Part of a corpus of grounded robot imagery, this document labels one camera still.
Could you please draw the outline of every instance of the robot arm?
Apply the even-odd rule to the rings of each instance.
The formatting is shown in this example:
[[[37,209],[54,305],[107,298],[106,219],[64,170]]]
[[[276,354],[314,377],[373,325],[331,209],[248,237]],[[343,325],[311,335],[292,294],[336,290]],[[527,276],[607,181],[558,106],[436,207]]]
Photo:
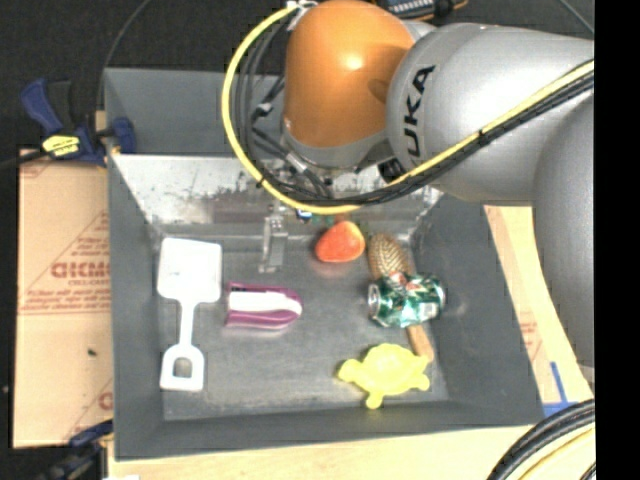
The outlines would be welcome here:
[[[533,206],[552,300],[594,383],[593,41],[436,28],[355,0],[307,11],[287,43],[285,158],[323,176],[377,165],[384,197],[418,179],[466,201]],[[245,149],[234,146],[241,160]],[[308,207],[250,167],[285,203]],[[350,211],[384,197],[340,206],[319,195],[310,208]]]

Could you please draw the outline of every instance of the white toy shovel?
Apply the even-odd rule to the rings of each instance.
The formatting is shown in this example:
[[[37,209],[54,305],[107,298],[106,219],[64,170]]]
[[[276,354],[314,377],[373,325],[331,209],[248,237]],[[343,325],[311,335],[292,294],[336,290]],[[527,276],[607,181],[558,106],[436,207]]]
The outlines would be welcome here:
[[[221,292],[222,247],[183,238],[165,238],[160,249],[158,293],[180,304],[180,338],[162,358],[160,387],[201,391],[204,355],[191,343],[198,304],[215,302]],[[178,366],[184,366],[178,373]]]

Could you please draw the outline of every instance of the clamp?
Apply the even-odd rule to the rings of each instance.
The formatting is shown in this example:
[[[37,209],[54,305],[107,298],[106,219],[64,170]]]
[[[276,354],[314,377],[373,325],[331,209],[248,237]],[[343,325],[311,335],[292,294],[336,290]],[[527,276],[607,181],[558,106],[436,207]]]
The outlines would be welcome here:
[[[116,137],[121,153],[134,153],[136,138],[126,117],[115,118],[105,130],[95,131],[87,122],[75,124],[71,118],[69,90],[63,80],[48,83],[38,78],[20,93],[20,101],[29,117],[44,130],[42,149],[54,160],[76,160],[106,166],[106,150],[100,139]]]

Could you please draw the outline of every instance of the green can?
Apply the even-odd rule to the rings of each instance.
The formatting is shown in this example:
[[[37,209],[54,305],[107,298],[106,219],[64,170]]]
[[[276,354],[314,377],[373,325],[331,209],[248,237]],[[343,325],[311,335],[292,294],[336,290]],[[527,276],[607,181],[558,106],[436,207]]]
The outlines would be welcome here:
[[[384,327],[408,327],[440,314],[445,304],[442,283],[433,275],[394,272],[369,285],[369,310]]]

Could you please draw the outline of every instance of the yellow plastic toy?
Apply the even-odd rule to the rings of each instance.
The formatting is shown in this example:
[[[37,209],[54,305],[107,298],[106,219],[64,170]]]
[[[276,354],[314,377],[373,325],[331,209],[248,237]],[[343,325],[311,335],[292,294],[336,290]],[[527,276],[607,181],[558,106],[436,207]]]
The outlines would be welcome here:
[[[394,343],[382,343],[369,350],[362,362],[345,361],[337,377],[367,391],[366,406],[377,409],[385,396],[401,395],[410,389],[429,389],[431,383],[423,373],[428,363],[428,357],[416,356]]]

